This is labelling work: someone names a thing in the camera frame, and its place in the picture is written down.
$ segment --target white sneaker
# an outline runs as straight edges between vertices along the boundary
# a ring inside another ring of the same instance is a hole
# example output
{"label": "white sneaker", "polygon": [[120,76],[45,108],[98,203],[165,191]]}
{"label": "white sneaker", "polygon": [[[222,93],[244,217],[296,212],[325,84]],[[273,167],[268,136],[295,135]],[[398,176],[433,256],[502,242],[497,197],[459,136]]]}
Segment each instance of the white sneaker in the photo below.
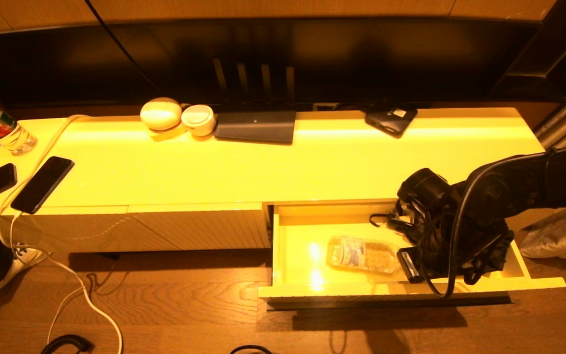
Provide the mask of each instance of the white sneaker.
{"label": "white sneaker", "polygon": [[13,248],[14,258],[6,276],[0,281],[0,290],[23,270],[43,262],[47,257],[33,248]]}

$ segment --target yellow countertop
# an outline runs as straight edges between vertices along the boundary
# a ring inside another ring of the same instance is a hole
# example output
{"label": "yellow countertop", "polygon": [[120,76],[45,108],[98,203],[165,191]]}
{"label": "yellow countertop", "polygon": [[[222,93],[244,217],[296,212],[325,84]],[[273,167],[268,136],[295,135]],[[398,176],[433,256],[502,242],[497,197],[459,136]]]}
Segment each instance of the yellow countertop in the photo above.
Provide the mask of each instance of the yellow countertop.
{"label": "yellow countertop", "polygon": [[[20,157],[0,148],[0,166],[13,163],[25,179],[62,123],[22,121],[38,146]],[[79,118],[49,154],[76,165],[38,213],[395,199],[420,168],[455,183],[483,164],[541,151],[514,108],[419,110],[400,139],[368,126],[362,112],[300,112],[291,146],[190,134],[155,142],[138,116]]]}

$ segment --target white round container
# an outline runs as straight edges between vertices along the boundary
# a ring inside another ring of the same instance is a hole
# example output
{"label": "white round container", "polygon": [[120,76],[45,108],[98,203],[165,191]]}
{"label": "white round container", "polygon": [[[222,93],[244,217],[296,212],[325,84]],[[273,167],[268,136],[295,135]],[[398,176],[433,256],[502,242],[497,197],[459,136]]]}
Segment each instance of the white round container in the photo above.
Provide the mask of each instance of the white round container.
{"label": "white round container", "polygon": [[199,137],[211,134],[215,128],[215,115],[207,105],[187,107],[180,118],[187,131]]}
{"label": "white round container", "polygon": [[155,98],[141,108],[141,121],[150,129],[167,130],[180,124],[182,108],[177,101],[167,98]]}

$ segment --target lid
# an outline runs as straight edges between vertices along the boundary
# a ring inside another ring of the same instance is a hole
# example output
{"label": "lid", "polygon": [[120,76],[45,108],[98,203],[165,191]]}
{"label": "lid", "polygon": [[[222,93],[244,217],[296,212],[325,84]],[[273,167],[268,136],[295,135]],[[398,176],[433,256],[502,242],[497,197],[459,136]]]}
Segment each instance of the lid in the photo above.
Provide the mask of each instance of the lid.
{"label": "lid", "polygon": [[213,110],[207,105],[195,105],[182,112],[182,121],[187,125],[200,125],[213,117]]}
{"label": "lid", "polygon": [[182,109],[177,101],[160,97],[146,103],[141,108],[140,117],[148,128],[164,130],[180,123],[181,113]]}

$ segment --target charging cable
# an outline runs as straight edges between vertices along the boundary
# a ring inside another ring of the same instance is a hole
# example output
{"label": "charging cable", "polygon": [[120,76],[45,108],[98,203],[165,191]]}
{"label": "charging cable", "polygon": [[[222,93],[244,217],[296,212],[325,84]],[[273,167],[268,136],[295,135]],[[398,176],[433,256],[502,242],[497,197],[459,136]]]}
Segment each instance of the charging cable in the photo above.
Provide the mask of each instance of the charging cable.
{"label": "charging cable", "polygon": [[[75,121],[78,118],[81,117],[88,117],[86,115],[72,115],[71,117],[68,117],[65,119],[65,122],[60,126],[60,128],[58,128],[58,130],[56,131],[56,133],[54,134],[54,136],[52,136],[52,139],[49,141],[49,143],[47,143],[47,146],[45,147],[45,150],[43,150],[43,153],[40,155],[40,157],[36,160],[36,164],[34,164],[33,168],[31,169],[29,175],[27,176],[26,179],[24,179],[21,183],[19,183],[15,188],[13,188],[13,190],[7,195],[6,198],[4,198],[4,200],[2,201],[1,205],[0,205],[0,219],[1,219],[1,215],[3,213],[3,211],[6,209],[7,206],[9,206],[9,204],[12,202],[12,200],[14,199],[14,197],[16,197],[16,195],[18,195],[18,191],[20,191],[28,182],[29,180],[34,176],[34,173],[36,173],[36,171],[38,170],[38,168],[40,167],[41,163],[43,163],[43,160],[45,160],[45,157],[47,157],[47,155],[49,154],[49,152],[52,150],[52,148],[54,147],[54,145],[56,144],[56,141],[58,141],[58,139],[60,138],[61,134],[65,131],[65,129],[67,127],[69,127],[69,124],[71,124],[73,121]],[[75,278],[78,280],[78,282],[80,282],[81,287],[76,289],[74,292],[72,292],[71,294],[69,294],[61,303],[60,306],[58,307],[58,311],[56,312],[56,316],[54,316],[54,320],[52,321],[52,325],[50,327],[50,331],[48,333],[48,338],[47,338],[47,342],[49,343],[49,337],[52,334],[52,328],[54,327],[54,323],[56,323],[56,318],[58,318],[58,314],[60,313],[60,310],[62,308],[63,303],[70,297],[72,296],[74,293],[80,291],[80,289],[83,290],[83,293],[85,294],[85,298],[87,300],[88,305],[98,314],[100,314],[101,316],[103,316],[104,318],[106,318],[106,320],[108,320],[111,325],[113,325],[113,327],[115,328],[115,331],[117,332],[117,338],[119,339],[119,349],[117,350],[117,354],[121,354],[122,349],[123,349],[123,338],[121,337],[121,331],[119,330],[119,326],[117,325],[117,323],[108,315],[106,314],[106,312],[100,310],[97,308],[97,306],[95,304],[93,304],[93,302],[90,300],[90,296],[88,296],[88,290],[86,288],[85,285],[85,281],[78,275],[78,273],[76,273],[75,271],[73,271],[73,269],[71,269],[70,267],[67,267],[64,264],[61,264],[61,262],[58,262],[57,260],[54,260],[52,258],[52,255],[50,255],[50,253],[48,253],[47,251],[44,251],[43,249],[40,249],[38,247],[34,247],[34,246],[28,246],[28,245],[18,245],[18,246],[14,246],[13,244],[13,228],[14,228],[14,222],[16,221],[16,219],[19,219],[19,217],[21,217],[23,215],[23,213],[21,211],[17,212],[16,214],[14,214],[13,219],[10,222],[10,236],[9,236],[9,240],[6,240],[1,232],[1,228],[0,228],[0,241],[6,245],[7,247],[10,247],[11,249],[13,249],[14,252],[14,248],[18,248],[18,249],[36,249],[37,251],[41,251],[42,253],[45,254],[45,256],[47,256],[47,259],[50,260],[50,262],[52,262],[53,264],[61,267],[62,269],[64,269],[65,271],[71,273],[72,275],[75,276]],[[18,260],[20,260],[20,262],[22,262],[23,264],[25,264],[22,260],[21,257],[17,257]]]}

